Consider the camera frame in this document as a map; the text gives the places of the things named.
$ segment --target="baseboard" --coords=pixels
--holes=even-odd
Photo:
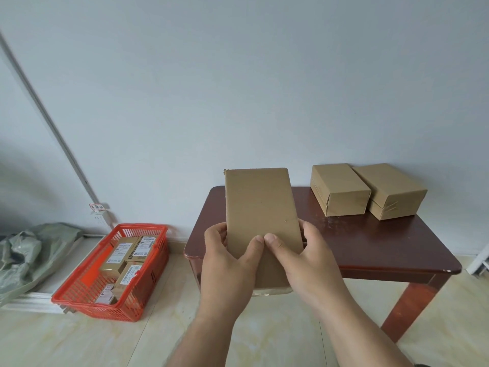
[[[169,239],[168,240],[168,249],[170,250],[170,253],[182,255],[183,249],[185,248],[186,244],[187,244],[187,241],[179,241],[179,240]]]

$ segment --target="dark red table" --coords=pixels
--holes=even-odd
[[[292,187],[300,219],[316,225],[333,250],[344,278],[408,282],[382,325],[397,342],[461,264],[419,218],[379,221],[364,215],[324,216],[309,187]],[[200,284],[205,254],[204,231],[226,221],[224,187],[214,187],[205,200],[184,254]]]

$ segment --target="white wall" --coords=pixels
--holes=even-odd
[[[45,222],[101,232],[91,200],[0,54],[0,235]]]
[[[187,237],[224,168],[386,161],[487,243],[487,0],[2,0],[0,28],[120,222]]]

